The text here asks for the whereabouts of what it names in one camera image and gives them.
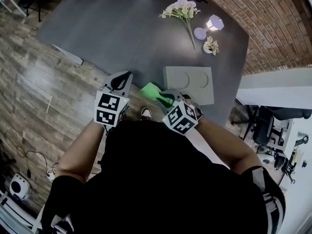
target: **brick wall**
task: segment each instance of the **brick wall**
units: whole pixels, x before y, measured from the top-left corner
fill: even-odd
[[[305,0],[213,0],[249,34],[244,74],[312,66],[312,15]]]

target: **wooden floor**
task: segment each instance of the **wooden floor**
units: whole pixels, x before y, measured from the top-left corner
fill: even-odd
[[[57,2],[46,5],[43,21],[56,5]],[[74,65],[61,52],[39,43],[35,35],[40,25],[37,12],[24,18],[17,10],[11,14],[0,9],[0,139],[5,152],[17,161],[12,170],[25,177],[26,160],[17,155],[16,147],[42,152],[51,168],[92,120],[96,91],[107,77],[95,66],[87,62]],[[160,109],[141,97],[133,86],[127,115],[138,118],[145,105],[151,107],[154,120],[161,120]],[[227,127],[237,135],[242,131],[229,122]],[[105,137],[96,162],[104,146]],[[99,172],[96,162],[94,173]],[[41,155],[29,153],[28,165],[32,193],[27,205],[38,213],[49,195],[51,182]]]

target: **black t-shirt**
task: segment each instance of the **black t-shirt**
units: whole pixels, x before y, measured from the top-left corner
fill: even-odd
[[[69,176],[52,184],[42,216],[70,214],[75,233],[267,233],[267,214],[250,168],[242,175],[212,163],[162,123],[121,122],[107,137],[101,173],[85,185]],[[264,170],[266,191],[285,199]]]

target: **purple lamp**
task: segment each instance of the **purple lamp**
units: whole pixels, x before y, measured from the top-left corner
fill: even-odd
[[[215,30],[221,30],[224,27],[223,21],[220,17],[216,15],[212,15],[209,17],[209,21],[206,23],[207,28],[196,28],[194,30],[194,35],[199,40],[204,40],[207,37],[207,31],[215,31]]]

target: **white cube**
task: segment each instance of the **white cube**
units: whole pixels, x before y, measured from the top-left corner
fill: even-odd
[[[128,98],[97,91],[94,122],[116,127],[127,112],[128,102]]]
[[[183,101],[174,103],[174,106],[162,121],[172,131],[185,135],[198,124],[195,110]]]

